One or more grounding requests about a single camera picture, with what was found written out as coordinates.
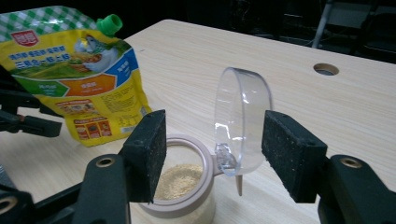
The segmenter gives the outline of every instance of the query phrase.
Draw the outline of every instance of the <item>transparent container lid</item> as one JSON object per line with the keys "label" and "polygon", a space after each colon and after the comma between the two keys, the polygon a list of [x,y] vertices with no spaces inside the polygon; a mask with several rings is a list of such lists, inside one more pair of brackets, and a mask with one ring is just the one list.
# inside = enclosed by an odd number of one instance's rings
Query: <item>transparent container lid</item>
{"label": "transparent container lid", "polygon": [[262,76],[232,67],[224,70],[215,107],[215,153],[224,174],[244,175],[262,164],[264,115],[272,109]]}

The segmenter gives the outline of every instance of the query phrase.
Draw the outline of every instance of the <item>wooden table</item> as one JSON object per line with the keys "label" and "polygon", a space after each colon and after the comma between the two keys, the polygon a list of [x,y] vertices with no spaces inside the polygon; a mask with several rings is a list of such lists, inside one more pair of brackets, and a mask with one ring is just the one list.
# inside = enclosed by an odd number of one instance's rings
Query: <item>wooden table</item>
{"label": "wooden table", "polygon": [[[134,47],[152,109],[166,110],[168,133],[191,135],[213,148],[220,74],[228,66],[244,68],[266,79],[274,110],[325,142],[329,157],[360,158],[396,190],[395,64],[180,21],[161,21],[126,41]],[[339,73],[320,75],[313,68],[317,63],[332,64]],[[29,109],[21,113],[36,115]],[[79,183],[89,160],[117,153],[124,142],[84,147],[65,125],[57,138],[1,133],[0,141],[0,163],[36,202]],[[318,223],[318,205],[294,203],[268,162],[244,176],[242,197],[226,175],[215,178],[213,193],[213,223]],[[137,204],[131,209],[133,223],[147,223]]]}

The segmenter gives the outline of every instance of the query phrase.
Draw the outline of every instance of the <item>printed image on package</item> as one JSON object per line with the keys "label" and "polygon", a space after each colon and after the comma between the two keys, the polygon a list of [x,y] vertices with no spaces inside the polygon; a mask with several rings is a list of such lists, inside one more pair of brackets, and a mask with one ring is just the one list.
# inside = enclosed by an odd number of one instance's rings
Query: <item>printed image on package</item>
{"label": "printed image on package", "polygon": [[0,64],[63,116],[84,146],[129,136],[151,112],[134,49],[115,37],[122,26],[116,15],[94,21],[57,6],[0,14],[0,20]]}

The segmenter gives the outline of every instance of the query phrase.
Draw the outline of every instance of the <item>powder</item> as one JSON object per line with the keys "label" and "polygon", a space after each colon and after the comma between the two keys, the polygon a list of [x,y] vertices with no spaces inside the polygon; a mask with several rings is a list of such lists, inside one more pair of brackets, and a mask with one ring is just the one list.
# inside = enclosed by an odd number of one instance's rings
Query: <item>powder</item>
{"label": "powder", "polygon": [[201,179],[203,168],[196,164],[179,164],[160,177],[154,199],[174,200],[190,192]]}

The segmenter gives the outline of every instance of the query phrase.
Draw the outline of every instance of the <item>black metal clamp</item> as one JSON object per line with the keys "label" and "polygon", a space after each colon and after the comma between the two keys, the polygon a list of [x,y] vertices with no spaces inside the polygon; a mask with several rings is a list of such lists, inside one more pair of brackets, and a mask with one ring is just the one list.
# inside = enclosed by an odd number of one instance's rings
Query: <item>black metal clamp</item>
{"label": "black metal clamp", "polygon": [[288,115],[266,111],[262,154],[296,203],[320,196],[321,223],[396,223],[396,194],[366,162],[327,146]]}
{"label": "black metal clamp", "polygon": [[0,223],[130,223],[129,203],[152,203],[166,157],[165,111],[147,114],[119,154],[89,162],[81,183],[34,203],[0,184]]}
{"label": "black metal clamp", "polygon": [[0,132],[17,133],[23,131],[45,137],[56,137],[62,127],[61,122],[18,115],[18,107],[38,108],[40,113],[60,117],[42,105],[11,76],[0,69]]}

